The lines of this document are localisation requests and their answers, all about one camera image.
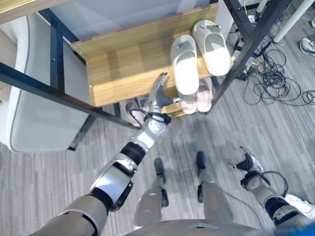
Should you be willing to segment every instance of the shoe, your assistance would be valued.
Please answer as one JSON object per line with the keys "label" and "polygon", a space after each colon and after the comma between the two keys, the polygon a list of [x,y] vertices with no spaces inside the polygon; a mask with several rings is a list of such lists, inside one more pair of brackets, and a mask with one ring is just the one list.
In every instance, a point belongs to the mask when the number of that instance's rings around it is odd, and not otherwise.
{"label": "shoe", "polygon": [[[136,98],[126,101],[125,111],[127,113],[127,120],[135,127],[140,127],[140,124],[132,117],[130,110],[138,108],[140,109],[139,103]],[[142,112],[133,111],[133,116],[143,125],[144,114]]]}
{"label": "shoe", "polygon": [[179,93],[179,96],[183,99],[181,102],[182,110],[185,114],[191,115],[197,111],[197,102],[196,94],[191,95],[182,95]]}
{"label": "shoe", "polygon": [[137,99],[138,99],[140,108],[141,108],[143,111],[149,112],[149,104],[148,104],[149,95],[145,95],[145,96],[143,96],[143,97],[138,97]]}
{"label": "shoe", "polygon": [[183,95],[197,92],[199,86],[197,46],[193,37],[182,35],[173,42],[171,60],[178,92]]}
{"label": "shoe", "polygon": [[303,53],[311,54],[315,57],[315,42],[309,40],[308,38],[302,38],[300,40],[300,49]]}
{"label": "shoe", "polygon": [[198,21],[192,34],[209,73],[215,76],[227,74],[231,67],[231,58],[220,26],[208,20]]}
{"label": "shoe", "polygon": [[312,26],[313,26],[313,28],[315,29],[315,17],[312,19]]}
{"label": "shoe", "polygon": [[212,105],[212,82],[211,78],[199,80],[199,88],[196,93],[197,110],[199,112],[208,112]]}

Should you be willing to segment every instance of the black joint cover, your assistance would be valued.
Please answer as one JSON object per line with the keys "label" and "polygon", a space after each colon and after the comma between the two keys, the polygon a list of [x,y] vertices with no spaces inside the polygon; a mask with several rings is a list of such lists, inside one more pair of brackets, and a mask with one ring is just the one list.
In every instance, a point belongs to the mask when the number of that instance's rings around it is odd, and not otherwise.
{"label": "black joint cover", "polygon": [[265,204],[265,209],[269,217],[273,220],[273,216],[276,210],[286,205],[289,205],[289,203],[287,203],[283,198],[273,197],[268,199],[268,201]]}
{"label": "black joint cover", "polygon": [[259,174],[258,171],[251,171],[247,173],[245,177],[241,180],[241,185],[245,188],[249,181],[253,178],[253,176],[256,176],[257,174]]}
{"label": "black joint cover", "polygon": [[143,157],[145,156],[146,152],[140,147],[138,144],[135,143],[127,143],[127,145],[120,151],[120,153],[125,154],[131,160],[133,160],[137,166],[142,161]]}
{"label": "black joint cover", "polygon": [[92,196],[92,197],[95,197],[96,199],[100,200],[104,204],[104,206],[106,207],[107,214],[108,214],[109,209],[113,205],[113,200],[111,199],[111,197],[107,193],[105,193],[103,190],[101,190],[99,188],[94,188],[92,190],[92,192],[89,193],[87,196]]}

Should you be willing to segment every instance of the sneaker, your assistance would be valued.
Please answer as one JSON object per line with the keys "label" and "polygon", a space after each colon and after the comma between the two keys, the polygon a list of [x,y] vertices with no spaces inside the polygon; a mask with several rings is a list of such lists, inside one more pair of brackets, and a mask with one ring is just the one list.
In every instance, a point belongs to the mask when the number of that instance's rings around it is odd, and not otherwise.
{"label": "sneaker", "polygon": [[315,42],[308,38],[302,38],[300,40],[300,49],[303,53],[311,54],[315,57]]}

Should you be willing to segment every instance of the chair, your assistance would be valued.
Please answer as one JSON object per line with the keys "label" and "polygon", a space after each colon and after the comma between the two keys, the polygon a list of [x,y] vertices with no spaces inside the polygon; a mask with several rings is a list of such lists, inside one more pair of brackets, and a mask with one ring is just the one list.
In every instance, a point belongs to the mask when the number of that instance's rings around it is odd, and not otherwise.
{"label": "chair", "polygon": [[[0,25],[0,30],[16,44],[15,69],[49,85],[50,26],[34,13]],[[2,38],[0,41],[2,53],[5,44]],[[86,67],[66,43],[63,45],[65,92],[89,103]],[[12,87],[9,102],[0,103],[0,142],[14,152],[65,150],[87,117],[86,113]]]}

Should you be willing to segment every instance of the black metal frame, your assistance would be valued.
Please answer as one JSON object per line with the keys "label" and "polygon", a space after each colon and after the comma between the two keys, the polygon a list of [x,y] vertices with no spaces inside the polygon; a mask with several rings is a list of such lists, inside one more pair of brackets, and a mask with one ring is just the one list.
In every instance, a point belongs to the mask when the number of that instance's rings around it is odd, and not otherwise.
{"label": "black metal frame", "polygon": [[[63,37],[69,42],[75,42],[79,39],[58,19],[58,17],[50,10],[45,9],[39,11],[51,25],[50,36],[50,86],[46,85],[34,78],[23,74],[0,62],[0,81],[18,87],[27,92],[36,94],[46,99],[58,102],[65,106],[88,113],[92,116],[106,119],[125,127],[138,129],[129,122],[103,111],[101,108],[94,107],[64,92],[64,68],[63,68]],[[76,56],[85,64],[77,53]],[[115,105],[116,115],[120,115],[118,105]]]}
{"label": "black metal frame", "polygon": [[[217,90],[217,95],[212,102],[212,107],[216,105],[232,81],[242,73],[246,66],[246,62],[254,53],[254,50],[259,46],[263,38],[267,35],[273,24],[277,21],[279,16],[291,1],[292,0],[270,0],[257,26],[254,28],[248,20],[244,9],[237,0],[224,0],[245,41],[245,44],[231,70],[226,75],[223,83],[219,85],[216,77],[212,78],[214,86]],[[63,37],[65,37],[70,42],[78,41],[78,38],[58,19],[58,17],[51,10],[45,9],[39,13],[51,24],[51,85],[48,86],[42,82],[39,82],[30,76],[27,76],[2,63],[0,63],[0,81],[77,109],[79,111],[88,113],[92,116],[103,118],[129,128],[137,129],[119,117],[120,110],[117,104],[114,106],[116,115],[114,116],[98,107],[91,106],[88,103],[82,102],[72,96],[65,94],[63,72]],[[85,61],[76,52],[74,53],[83,63],[85,63]]]}
{"label": "black metal frame", "polygon": [[244,10],[240,8],[240,4],[236,3],[238,1],[224,0],[235,21],[235,24],[244,38],[245,44],[242,47],[241,52],[235,60],[232,68],[220,85],[220,88],[218,89],[217,94],[212,101],[212,108],[217,104],[218,100],[222,97],[233,80],[242,73],[248,59],[253,55],[261,41],[264,39],[264,37],[267,35],[274,23],[278,20],[291,1],[292,0],[270,0],[261,18],[259,19],[258,24],[254,29],[252,29],[252,32],[250,32],[249,27],[247,26],[249,20]]}

